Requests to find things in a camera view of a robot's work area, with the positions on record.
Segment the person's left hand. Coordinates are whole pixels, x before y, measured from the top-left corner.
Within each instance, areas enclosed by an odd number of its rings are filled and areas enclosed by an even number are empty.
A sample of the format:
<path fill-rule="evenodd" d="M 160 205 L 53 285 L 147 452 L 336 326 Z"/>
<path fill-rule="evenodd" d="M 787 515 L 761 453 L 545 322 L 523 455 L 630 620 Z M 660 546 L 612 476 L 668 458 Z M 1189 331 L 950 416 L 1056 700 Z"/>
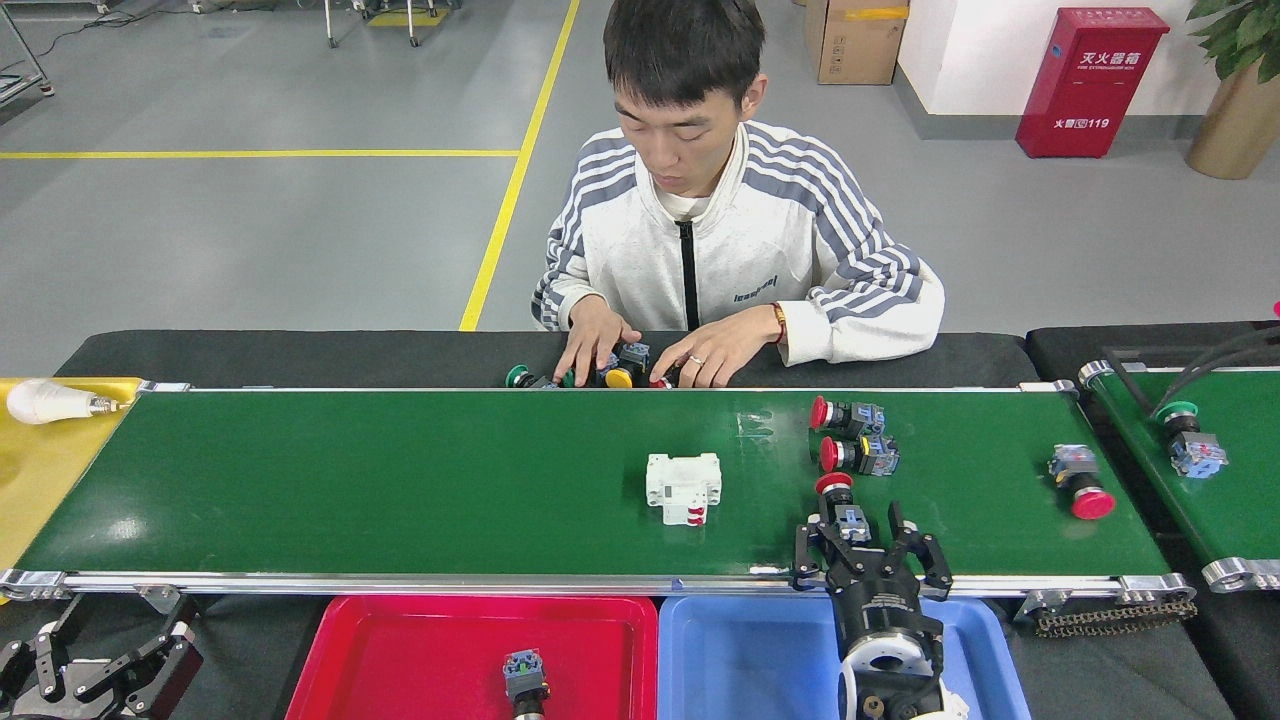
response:
<path fill-rule="evenodd" d="M 681 388 L 723 388 L 760 350 L 783 333 L 772 304 L 745 309 L 705 324 L 671 345 L 653 364 L 659 380 L 678 365 Z"/>

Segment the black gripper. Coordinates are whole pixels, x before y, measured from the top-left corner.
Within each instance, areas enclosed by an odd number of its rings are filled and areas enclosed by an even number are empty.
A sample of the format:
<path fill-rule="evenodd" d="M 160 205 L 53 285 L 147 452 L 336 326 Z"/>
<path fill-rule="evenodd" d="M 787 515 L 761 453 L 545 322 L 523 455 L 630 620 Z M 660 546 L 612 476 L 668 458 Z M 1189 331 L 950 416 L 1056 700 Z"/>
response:
<path fill-rule="evenodd" d="M 832 593 L 836 642 L 850 653 L 874 635 L 900 634 L 925 653 L 942 650 L 942 623 L 923 614 L 920 582 L 905 564 L 915 556 L 924 571 L 927 593 L 948 593 L 954 574 L 932 534 L 922 534 L 901 512 L 888 506 L 892 544 L 884 559 L 870 548 L 846 541 L 835 527 L 812 514 L 795 533 L 795 591 L 823 585 Z"/>

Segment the person's right hand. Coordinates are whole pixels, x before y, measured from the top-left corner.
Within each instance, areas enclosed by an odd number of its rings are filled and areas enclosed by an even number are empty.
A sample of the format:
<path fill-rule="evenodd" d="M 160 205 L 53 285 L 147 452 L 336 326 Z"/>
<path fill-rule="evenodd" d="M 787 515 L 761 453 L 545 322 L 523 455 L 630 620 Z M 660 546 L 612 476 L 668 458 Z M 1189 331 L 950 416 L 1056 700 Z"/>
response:
<path fill-rule="evenodd" d="M 582 296 L 570 311 L 570 336 L 552 373 L 561 382 L 572 372 L 576 387 L 584 387 L 608 364 L 618 342 L 636 343 L 643 338 L 598 293 Z"/>

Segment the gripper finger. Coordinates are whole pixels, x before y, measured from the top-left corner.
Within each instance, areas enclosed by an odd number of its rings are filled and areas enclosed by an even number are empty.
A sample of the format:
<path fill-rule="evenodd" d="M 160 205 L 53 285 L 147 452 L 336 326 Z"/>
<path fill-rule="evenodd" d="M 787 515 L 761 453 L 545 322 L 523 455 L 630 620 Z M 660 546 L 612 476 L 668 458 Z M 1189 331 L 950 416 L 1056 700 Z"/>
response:
<path fill-rule="evenodd" d="M 106 661 L 70 664 L 70 697 L 91 715 L 170 715 L 204 664 L 186 621 Z"/>
<path fill-rule="evenodd" d="M 73 598 L 56 618 L 46 616 L 28 635 L 3 635 L 1 706 L 14 706 L 29 689 L 42 700 L 61 701 L 67 693 L 61 667 L 83 626 L 83 598 Z"/>

